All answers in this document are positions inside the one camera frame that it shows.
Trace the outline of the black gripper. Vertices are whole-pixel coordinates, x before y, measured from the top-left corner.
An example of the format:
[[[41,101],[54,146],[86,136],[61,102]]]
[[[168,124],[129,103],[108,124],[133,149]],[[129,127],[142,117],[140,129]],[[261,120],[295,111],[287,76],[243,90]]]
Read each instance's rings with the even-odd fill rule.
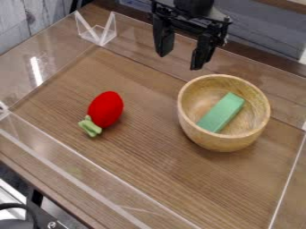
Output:
[[[153,38],[156,52],[161,57],[174,50],[176,29],[206,30],[216,26],[228,30],[233,19],[214,6],[214,0],[153,0]],[[217,48],[216,38],[204,33],[193,51],[190,70],[201,70],[213,57]]]

